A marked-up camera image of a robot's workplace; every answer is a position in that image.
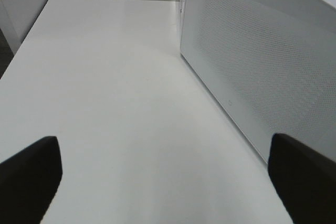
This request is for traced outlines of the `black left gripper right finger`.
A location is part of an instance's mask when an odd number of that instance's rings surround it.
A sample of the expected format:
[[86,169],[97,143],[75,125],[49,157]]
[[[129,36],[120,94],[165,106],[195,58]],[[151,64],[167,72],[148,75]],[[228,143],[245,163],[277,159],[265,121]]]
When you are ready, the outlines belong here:
[[335,223],[335,162],[295,138],[272,136],[268,175],[293,223]]

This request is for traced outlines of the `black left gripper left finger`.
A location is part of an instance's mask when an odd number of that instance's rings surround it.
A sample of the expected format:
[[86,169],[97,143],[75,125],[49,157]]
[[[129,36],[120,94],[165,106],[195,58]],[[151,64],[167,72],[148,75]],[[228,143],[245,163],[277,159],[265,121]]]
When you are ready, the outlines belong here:
[[1,223],[40,223],[62,179],[58,139],[46,136],[1,163]]

